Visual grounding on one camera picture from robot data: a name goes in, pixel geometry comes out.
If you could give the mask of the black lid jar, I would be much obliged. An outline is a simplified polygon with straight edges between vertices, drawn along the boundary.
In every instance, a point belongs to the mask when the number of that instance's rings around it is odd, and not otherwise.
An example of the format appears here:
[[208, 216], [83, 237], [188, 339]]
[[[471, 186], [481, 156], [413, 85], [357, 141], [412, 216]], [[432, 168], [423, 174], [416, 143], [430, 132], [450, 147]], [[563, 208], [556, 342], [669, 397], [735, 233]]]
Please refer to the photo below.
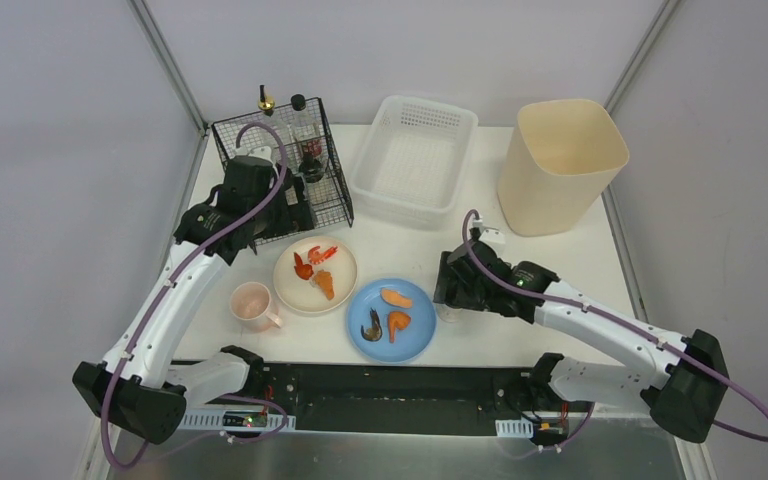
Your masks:
[[311, 204], [318, 203], [325, 186], [323, 180], [325, 171], [322, 162], [312, 153], [306, 152], [302, 155], [299, 173], [303, 179], [307, 200]]
[[464, 315], [464, 311], [459, 308], [453, 308], [444, 304], [437, 304], [436, 311], [438, 317], [447, 323], [459, 322]]

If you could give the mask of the red label sauce bottle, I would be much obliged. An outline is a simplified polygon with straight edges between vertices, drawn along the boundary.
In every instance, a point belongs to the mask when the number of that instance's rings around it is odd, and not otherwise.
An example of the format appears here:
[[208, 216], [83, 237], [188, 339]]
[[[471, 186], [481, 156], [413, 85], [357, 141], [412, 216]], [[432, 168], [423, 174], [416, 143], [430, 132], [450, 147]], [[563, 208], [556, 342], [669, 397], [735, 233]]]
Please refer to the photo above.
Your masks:
[[322, 157], [320, 124], [307, 108], [307, 99], [295, 94], [290, 100], [293, 109], [291, 131], [302, 156], [309, 154], [314, 160]]

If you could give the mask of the gold cap oil bottle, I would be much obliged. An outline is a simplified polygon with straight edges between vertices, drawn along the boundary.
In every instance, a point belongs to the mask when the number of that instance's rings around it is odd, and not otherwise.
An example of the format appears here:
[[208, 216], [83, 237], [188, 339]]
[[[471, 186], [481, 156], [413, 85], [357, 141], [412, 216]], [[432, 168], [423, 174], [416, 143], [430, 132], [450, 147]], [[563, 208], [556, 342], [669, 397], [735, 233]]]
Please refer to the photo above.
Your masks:
[[274, 99], [267, 94], [264, 84], [259, 85], [258, 108], [261, 111], [261, 121], [270, 126], [279, 136], [287, 130], [286, 123], [276, 114]]

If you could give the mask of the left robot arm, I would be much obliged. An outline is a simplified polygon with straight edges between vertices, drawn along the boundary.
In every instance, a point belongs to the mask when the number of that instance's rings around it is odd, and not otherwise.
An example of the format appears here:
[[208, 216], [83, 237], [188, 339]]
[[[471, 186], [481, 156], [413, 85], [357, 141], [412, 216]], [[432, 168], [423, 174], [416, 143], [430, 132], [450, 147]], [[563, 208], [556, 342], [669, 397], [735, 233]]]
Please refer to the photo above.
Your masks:
[[191, 206], [150, 296], [98, 363], [82, 361], [72, 383], [99, 418], [151, 444], [165, 442], [186, 409], [241, 390], [257, 356], [237, 347], [180, 370], [174, 353], [213, 284], [239, 252], [291, 225], [285, 162], [238, 155], [207, 200]]

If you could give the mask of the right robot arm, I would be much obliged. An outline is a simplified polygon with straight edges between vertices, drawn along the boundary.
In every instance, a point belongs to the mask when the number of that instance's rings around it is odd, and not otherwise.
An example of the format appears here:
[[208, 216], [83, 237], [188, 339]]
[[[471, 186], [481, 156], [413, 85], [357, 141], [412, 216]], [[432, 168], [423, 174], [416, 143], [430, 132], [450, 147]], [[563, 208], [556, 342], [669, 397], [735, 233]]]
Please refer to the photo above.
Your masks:
[[608, 319], [556, 273], [533, 262], [512, 266], [480, 241], [440, 255], [433, 301], [455, 310], [491, 312], [569, 335], [614, 359], [594, 364], [547, 352], [529, 378], [567, 402], [585, 401], [647, 413], [668, 433], [688, 442], [707, 439], [726, 387], [701, 365], [726, 375], [718, 340], [692, 336], [636, 319]]

